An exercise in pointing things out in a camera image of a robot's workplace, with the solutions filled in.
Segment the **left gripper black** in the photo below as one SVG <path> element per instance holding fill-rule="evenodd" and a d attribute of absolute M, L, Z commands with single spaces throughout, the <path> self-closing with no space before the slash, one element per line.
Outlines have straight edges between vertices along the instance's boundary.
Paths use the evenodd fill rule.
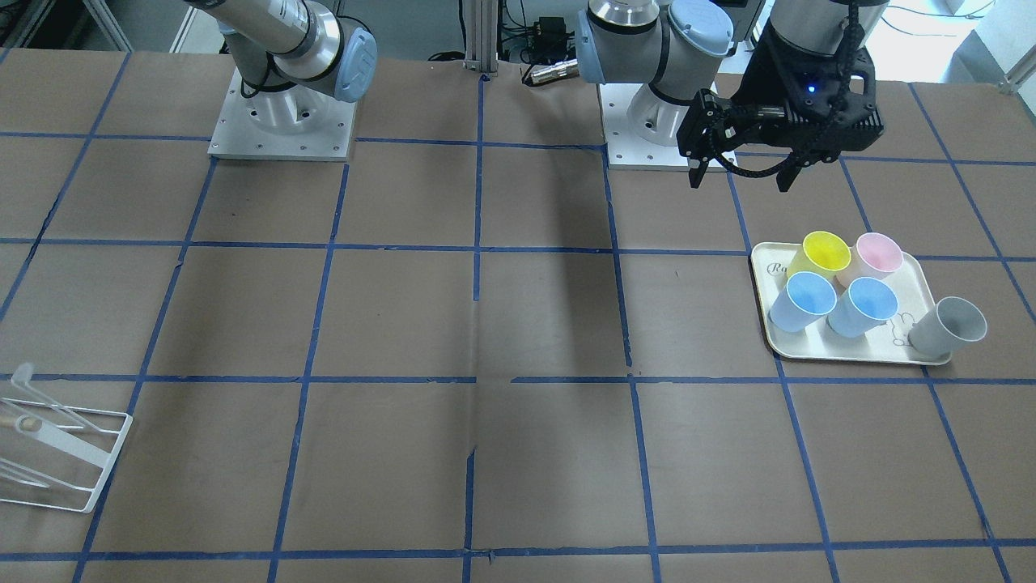
<path fill-rule="evenodd" d="M 730 135 L 743 143 L 785 147 L 792 154 L 776 173 L 781 193 L 792 190 L 807 155 L 864 151 L 883 136 L 871 55 L 851 43 L 863 26 L 833 23 L 826 38 L 809 25 L 806 38 L 769 21 L 730 100 Z M 710 156 L 689 162 L 689 184 L 702 187 Z"/>

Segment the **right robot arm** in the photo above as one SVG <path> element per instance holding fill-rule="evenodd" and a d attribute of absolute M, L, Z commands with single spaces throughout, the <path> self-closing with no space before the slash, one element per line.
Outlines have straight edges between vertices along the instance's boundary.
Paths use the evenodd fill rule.
<path fill-rule="evenodd" d="M 359 103 L 372 84 L 377 43 L 313 1 L 189 1 L 215 18 L 248 95 L 300 86 Z"/>

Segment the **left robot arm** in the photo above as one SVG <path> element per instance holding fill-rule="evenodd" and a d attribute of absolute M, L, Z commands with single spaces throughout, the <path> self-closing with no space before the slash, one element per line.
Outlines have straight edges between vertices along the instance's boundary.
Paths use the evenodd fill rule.
<path fill-rule="evenodd" d="M 600 88 L 612 161 L 684 168 L 699 187 L 712 165 L 774 177 L 860 152 L 884 135 L 866 40 L 885 1 L 776 1 L 733 95 L 713 84 L 732 55 L 743 3 L 591 1 L 578 14 L 580 76 Z"/>

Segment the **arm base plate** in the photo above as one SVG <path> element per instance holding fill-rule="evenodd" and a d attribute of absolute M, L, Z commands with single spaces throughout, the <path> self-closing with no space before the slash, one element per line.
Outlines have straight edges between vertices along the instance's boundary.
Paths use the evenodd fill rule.
<path fill-rule="evenodd" d="M 677 147 L 686 106 L 660 99 L 645 83 L 606 83 L 598 89 L 610 168 L 688 171 L 699 166 Z"/>
<path fill-rule="evenodd" d="M 207 152 L 221 161 L 346 163 L 355 111 L 300 86 L 255 92 L 234 70 Z"/>

